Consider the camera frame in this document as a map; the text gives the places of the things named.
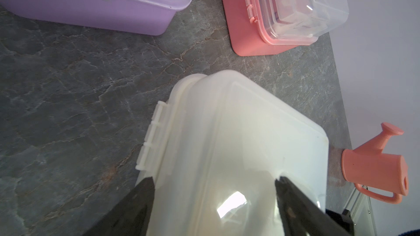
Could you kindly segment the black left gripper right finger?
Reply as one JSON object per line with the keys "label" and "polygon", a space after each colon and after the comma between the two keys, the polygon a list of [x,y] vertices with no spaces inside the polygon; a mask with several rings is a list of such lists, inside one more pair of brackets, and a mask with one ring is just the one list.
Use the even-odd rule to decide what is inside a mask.
{"label": "black left gripper right finger", "polygon": [[277,206],[286,236],[349,236],[287,177],[275,181]]}

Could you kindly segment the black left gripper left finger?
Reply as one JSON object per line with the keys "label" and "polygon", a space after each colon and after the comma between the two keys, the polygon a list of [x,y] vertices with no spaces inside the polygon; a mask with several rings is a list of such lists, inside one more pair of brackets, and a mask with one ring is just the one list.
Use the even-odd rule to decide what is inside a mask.
{"label": "black left gripper left finger", "polygon": [[153,179],[143,179],[84,235],[145,236],[151,218],[154,196]]}

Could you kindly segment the white toolbox clear lid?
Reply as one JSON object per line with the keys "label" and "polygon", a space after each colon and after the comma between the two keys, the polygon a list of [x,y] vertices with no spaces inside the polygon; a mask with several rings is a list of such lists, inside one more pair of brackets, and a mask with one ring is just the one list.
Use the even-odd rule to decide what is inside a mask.
{"label": "white toolbox clear lid", "polygon": [[275,181],[326,208],[325,131],[239,72],[193,74],[156,105],[136,163],[149,236],[281,236]]}

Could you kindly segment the pink toolbox clear lid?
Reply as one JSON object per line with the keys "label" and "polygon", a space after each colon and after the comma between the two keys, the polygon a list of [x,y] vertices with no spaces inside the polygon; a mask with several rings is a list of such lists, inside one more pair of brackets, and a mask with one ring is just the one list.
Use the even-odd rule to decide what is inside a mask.
{"label": "pink toolbox clear lid", "polygon": [[277,55],[343,25],[347,0],[222,0],[233,51]]}

